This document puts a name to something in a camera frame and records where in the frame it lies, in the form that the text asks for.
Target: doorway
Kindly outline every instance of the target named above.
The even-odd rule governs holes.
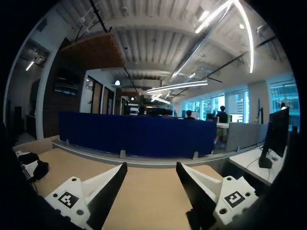
[[[103,94],[103,104],[102,104],[103,114],[110,114],[110,115],[113,114],[113,99],[114,99],[114,92],[105,87]]]
[[[82,105],[83,113],[100,113],[103,85],[91,76],[87,76],[86,88],[83,92],[85,103]]]

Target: person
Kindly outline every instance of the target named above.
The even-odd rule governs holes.
[[[145,113],[145,106],[140,106],[139,107],[139,113],[137,114],[138,116],[144,116]]]
[[[217,114],[217,117],[220,118],[219,120],[219,123],[228,123],[228,115],[227,113],[225,112],[225,106],[221,106],[220,107],[221,109],[221,112]],[[218,141],[218,139],[221,137],[221,136],[226,136],[227,135],[227,130],[224,129],[224,128],[218,128],[217,131],[216,131],[216,138],[214,140],[214,144],[216,144],[216,142]]]
[[[185,117],[185,118],[184,118],[185,120],[195,120],[194,117],[191,117],[191,116],[192,116],[192,111],[187,110],[187,111],[186,111],[186,115],[187,115],[188,117]]]
[[[219,123],[228,123],[228,115],[225,112],[225,106],[220,107],[221,111],[217,114],[217,117],[220,118]]]

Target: gray partition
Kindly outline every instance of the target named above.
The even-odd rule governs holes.
[[[256,123],[229,123],[226,152],[236,151],[263,142],[267,125]]]

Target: monitor stand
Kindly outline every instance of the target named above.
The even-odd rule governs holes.
[[[267,153],[268,153],[268,149],[265,148],[265,144],[264,144],[261,156],[259,157],[259,167],[260,168],[264,168],[264,169],[272,168],[271,160],[266,157]]]

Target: wooden wall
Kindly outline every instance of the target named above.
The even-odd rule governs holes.
[[[60,49],[68,44],[68,39],[65,39]],[[54,80],[57,77],[59,69],[62,67],[72,71],[80,77],[80,89],[76,96],[53,91]],[[60,111],[79,112],[85,73],[86,69],[71,62],[58,51],[50,69],[45,89],[43,104],[44,138],[59,135],[58,113]]]

